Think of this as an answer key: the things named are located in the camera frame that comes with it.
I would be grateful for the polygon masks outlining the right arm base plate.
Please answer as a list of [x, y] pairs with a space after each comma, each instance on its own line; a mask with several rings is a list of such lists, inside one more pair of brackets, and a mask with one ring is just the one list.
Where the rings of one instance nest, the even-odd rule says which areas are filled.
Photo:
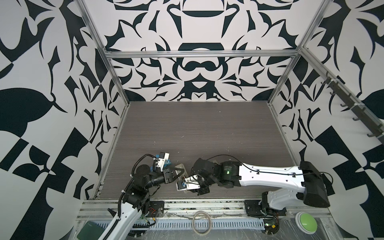
[[245, 200], [245, 210], [249, 217], [272, 219], [279, 216], [286, 216], [286, 208], [282, 210], [272, 209], [266, 201], [263, 200]]

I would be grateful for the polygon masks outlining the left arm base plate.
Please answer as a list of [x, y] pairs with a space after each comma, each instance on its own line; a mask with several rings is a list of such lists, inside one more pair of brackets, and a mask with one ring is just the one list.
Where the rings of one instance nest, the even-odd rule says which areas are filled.
[[148, 218], [157, 218], [164, 214], [165, 202], [164, 201], [149, 201], [147, 204], [147, 212], [145, 214]]

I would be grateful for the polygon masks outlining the white remote control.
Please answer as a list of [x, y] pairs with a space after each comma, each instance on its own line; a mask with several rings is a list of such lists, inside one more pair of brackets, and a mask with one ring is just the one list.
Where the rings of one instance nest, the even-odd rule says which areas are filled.
[[175, 168], [178, 181], [184, 180], [189, 176], [184, 164], [176, 165]]

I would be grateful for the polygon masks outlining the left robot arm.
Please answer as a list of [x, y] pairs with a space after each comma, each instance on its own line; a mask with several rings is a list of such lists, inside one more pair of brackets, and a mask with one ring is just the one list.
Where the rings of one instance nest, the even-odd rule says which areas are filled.
[[158, 157], [145, 154], [136, 161], [131, 172], [132, 178], [119, 197], [117, 212], [99, 237], [100, 240], [126, 239], [137, 220], [149, 211], [152, 196], [149, 189], [170, 184], [185, 173], [184, 168], [165, 166], [168, 159], [168, 153], [160, 153]]

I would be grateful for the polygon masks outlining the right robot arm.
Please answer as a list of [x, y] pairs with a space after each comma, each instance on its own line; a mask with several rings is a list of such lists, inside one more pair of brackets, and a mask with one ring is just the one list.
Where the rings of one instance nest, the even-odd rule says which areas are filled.
[[198, 195], [209, 193], [212, 185], [227, 189], [274, 187], [275, 191], [262, 194], [259, 206], [263, 215], [267, 211], [282, 211], [286, 207], [305, 205], [329, 208], [331, 205], [322, 173], [306, 161], [299, 166], [276, 168], [253, 166], [239, 161], [218, 164], [198, 159], [182, 185]]

